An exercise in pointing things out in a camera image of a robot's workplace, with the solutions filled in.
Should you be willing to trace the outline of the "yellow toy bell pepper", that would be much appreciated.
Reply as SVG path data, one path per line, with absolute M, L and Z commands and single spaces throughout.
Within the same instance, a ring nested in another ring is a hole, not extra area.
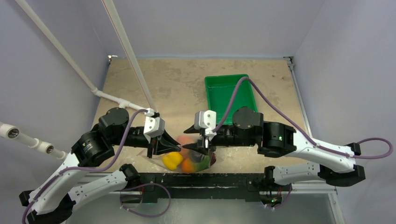
M 175 171 L 183 161 L 183 156 L 179 152 L 171 152 L 161 157 L 164 166 L 171 171 Z

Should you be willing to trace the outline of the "clear pink zip top bag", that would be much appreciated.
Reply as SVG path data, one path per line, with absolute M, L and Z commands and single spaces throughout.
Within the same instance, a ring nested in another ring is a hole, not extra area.
M 210 155 L 212 154 L 212 153 L 215 153 L 215 152 L 210 152 L 209 153 L 209 155 L 203 155 L 203 154 L 200 154 L 200 153 L 197 153 L 197 152 L 195 152 L 195 151 L 193 151 L 193 150 L 189 150 L 189 149 L 185 149 L 185 148 L 181 148 L 181 151 L 179 152 L 182 156 L 183 156 L 183 160 L 185 160 L 185 159 L 187 159 L 187 158 L 190 158 L 192 161 L 194 161 L 194 162 L 200 162 L 200 161 L 202 161 L 202 159 L 204 158 L 204 157 L 210 157 Z M 170 171 L 170 172 L 176 172 L 176 173 L 183 173 L 182 172 L 182 170 L 181 170 L 181 164 L 179 164 L 179 166 L 177 167 L 177 169 L 175 170 L 175 171 L 171 171 L 171 170 L 168 170 L 165 166 L 164 166 L 164 164 L 163 164 L 163 162 L 162 162 L 162 160 L 161 160 L 161 157 L 162 156 L 164 156 L 164 155 L 166 155 L 166 154 L 162 154 L 162 155 L 154 155 L 152 158 L 148 158 L 148 157 L 143 157 L 145 160 L 147 160 L 148 162 L 150 162 L 151 164 L 154 164 L 154 165 L 156 165 L 156 166 L 158 166 L 158 167 L 161 167 L 161 168 L 163 168 L 163 169 L 165 169 L 166 171 Z M 217 160 L 216 160 L 216 162 L 215 163 L 219 163 L 219 162 L 222 162 L 223 161 L 223 159 L 222 158 L 220 158 L 220 157 L 218 157 L 217 156 Z

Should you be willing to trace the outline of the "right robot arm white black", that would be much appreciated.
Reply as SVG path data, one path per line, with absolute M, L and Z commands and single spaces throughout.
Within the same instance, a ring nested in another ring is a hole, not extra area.
M 257 153 L 269 158 L 295 157 L 304 159 L 304 164 L 280 167 L 268 166 L 259 181 L 266 189 L 285 186 L 292 182 L 325 181 L 337 187 L 353 186 L 365 180 L 364 167 L 357 165 L 353 156 L 360 155 L 360 145 L 345 146 L 323 141 L 310 143 L 301 131 L 279 123 L 264 121 L 263 114 L 248 107 L 236 110 L 231 125 L 222 125 L 215 133 L 209 122 L 213 111 L 200 111 L 195 123 L 185 133 L 199 133 L 195 143 L 183 147 L 208 155 L 216 147 L 250 147 L 257 145 Z

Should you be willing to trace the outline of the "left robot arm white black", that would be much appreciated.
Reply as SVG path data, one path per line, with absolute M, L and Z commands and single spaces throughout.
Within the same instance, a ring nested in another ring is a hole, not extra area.
M 91 131 L 84 133 L 72 146 L 62 165 L 40 187 L 20 193 L 25 207 L 24 224 L 60 224 L 80 206 L 103 195 L 117 191 L 144 188 L 141 176 L 132 164 L 123 164 L 115 172 L 88 184 L 78 181 L 91 172 L 103 172 L 101 164 L 114 164 L 123 147 L 146 148 L 149 156 L 181 150 L 164 129 L 159 113 L 138 110 L 146 117 L 144 126 L 133 127 L 135 115 L 126 109 L 112 108 L 99 118 Z

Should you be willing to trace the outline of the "green plastic tray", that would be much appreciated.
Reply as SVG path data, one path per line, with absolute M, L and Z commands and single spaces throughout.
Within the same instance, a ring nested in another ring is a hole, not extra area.
M 248 77 L 248 75 L 237 74 L 205 77 L 208 109 L 217 113 L 216 123 L 219 123 L 223 118 L 236 84 L 242 77 Z M 242 107 L 248 107 L 255 112 L 258 111 L 249 81 L 243 81 L 241 83 L 224 124 L 231 125 L 233 123 L 233 113 Z

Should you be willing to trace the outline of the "orange toy pumpkin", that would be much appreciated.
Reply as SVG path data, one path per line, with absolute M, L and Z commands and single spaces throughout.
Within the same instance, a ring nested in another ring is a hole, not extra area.
M 179 135 L 177 137 L 177 142 L 181 145 L 187 145 L 187 144 L 192 144 L 192 143 L 196 143 L 197 138 L 194 136 L 190 136 L 190 135 Z

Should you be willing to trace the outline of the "dark red toy apple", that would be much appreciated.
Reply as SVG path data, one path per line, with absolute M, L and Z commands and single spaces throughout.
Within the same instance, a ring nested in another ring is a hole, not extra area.
M 217 160 L 216 154 L 215 154 L 215 153 L 212 153 L 212 154 L 210 155 L 209 166 L 211 167 L 211 166 L 216 162 L 216 160 Z

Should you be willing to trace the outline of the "white pvc pipe frame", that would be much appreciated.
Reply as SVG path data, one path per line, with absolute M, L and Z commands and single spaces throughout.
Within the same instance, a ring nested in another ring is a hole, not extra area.
M 46 38 L 51 42 L 51 44 L 58 50 L 62 57 L 68 62 L 68 64 L 75 70 L 75 72 L 80 76 L 83 82 L 88 86 L 90 91 L 99 98 L 105 98 L 118 104 L 119 108 L 131 108 L 134 110 L 143 109 L 142 106 L 136 105 L 123 98 L 118 98 L 103 91 L 100 91 L 89 77 L 83 72 L 77 62 L 72 58 L 69 52 L 64 48 L 60 41 L 54 36 L 51 30 L 45 25 L 33 8 L 25 0 L 17 0 L 16 3 L 25 12 L 25 14 L 32 20 L 32 22 L 40 29 L 40 31 L 46 36 Z M 122 24 L 121 18 L 118 14 L 116 6 L 112 0 L 103 0 L 102 4 L 105 11 L 111 21 L 111 24 L 115 30 L 115 33 L 124 49 L 127 59 L 137 77 L 138 83 L 144 93 L 144 96 L 149 104 L 150 109 L 157 111 L 153 97 L 147 86 L 146 80 L 139 66 L 135 53 L 133 51 L 132 45 L 126 34 L 124 26 Z M 51 155 L 58 160 L 64 160 L 66 158 L 66 152 L 58 150 L 53 144 L 42 141 L 37 138 L 32 138 L 20 131 L 16 126 L 0 123 L 0 136 L 4 139 L 15 140 L 20 142 L 29 148 L 38 151 L 43 154 Z

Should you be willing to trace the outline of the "orange green toy mango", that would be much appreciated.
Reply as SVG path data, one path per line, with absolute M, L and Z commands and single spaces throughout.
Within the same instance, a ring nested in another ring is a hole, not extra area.
M 183 173 L 196 173 L 210 167 L 210 157 L 204 157 L 200 162 L 194 162 L 187 158 L 181 162 L 181 170 Z

